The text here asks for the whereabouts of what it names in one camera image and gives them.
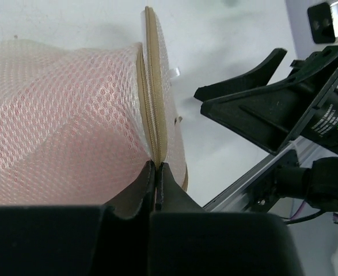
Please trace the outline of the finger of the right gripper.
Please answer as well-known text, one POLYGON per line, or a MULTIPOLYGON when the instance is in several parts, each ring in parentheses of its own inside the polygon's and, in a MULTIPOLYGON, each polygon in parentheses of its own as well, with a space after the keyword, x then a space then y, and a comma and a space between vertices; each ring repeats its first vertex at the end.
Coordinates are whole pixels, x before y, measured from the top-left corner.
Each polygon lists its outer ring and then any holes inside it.
POLYGON ((286 79, 202 101, 200 112, 271 154, 300 136, 338 154, 338 45, 294 60, 286 79))
POLYGON ((275 48, 254 69, 234 78, 223 80, 209 86, 199 87, 194 98, 200 101, 208 101, 214 98, 255 89, 266 86, 278 69, 287 51, 283 48, 275 48))

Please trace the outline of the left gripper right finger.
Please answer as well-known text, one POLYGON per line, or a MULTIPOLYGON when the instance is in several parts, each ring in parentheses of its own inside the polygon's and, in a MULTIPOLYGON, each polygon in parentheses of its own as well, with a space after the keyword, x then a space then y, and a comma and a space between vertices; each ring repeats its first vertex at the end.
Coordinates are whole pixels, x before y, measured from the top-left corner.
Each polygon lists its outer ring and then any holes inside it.
POLYGON ((149 220, 149 275, 302 275, 287 225, 269 213, 164 212, 149 220))

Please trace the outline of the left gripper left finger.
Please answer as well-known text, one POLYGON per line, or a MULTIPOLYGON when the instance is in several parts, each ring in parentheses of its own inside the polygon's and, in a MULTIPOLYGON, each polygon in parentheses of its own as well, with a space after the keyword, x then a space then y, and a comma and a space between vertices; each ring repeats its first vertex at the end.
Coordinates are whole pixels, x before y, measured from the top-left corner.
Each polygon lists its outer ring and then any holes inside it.
POLYGON ((155 165, 106 204, 0 206, 0 275, 146 275, 155 165))

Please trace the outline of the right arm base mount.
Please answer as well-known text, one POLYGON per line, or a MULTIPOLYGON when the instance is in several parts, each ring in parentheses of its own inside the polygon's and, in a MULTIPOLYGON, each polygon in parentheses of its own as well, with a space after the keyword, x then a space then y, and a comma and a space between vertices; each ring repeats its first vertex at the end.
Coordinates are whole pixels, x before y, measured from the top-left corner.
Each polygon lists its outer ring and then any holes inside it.
POLYGON ((307 16, 316 44, 338 43, 338 1, 322 1, 311 6, 307 16))

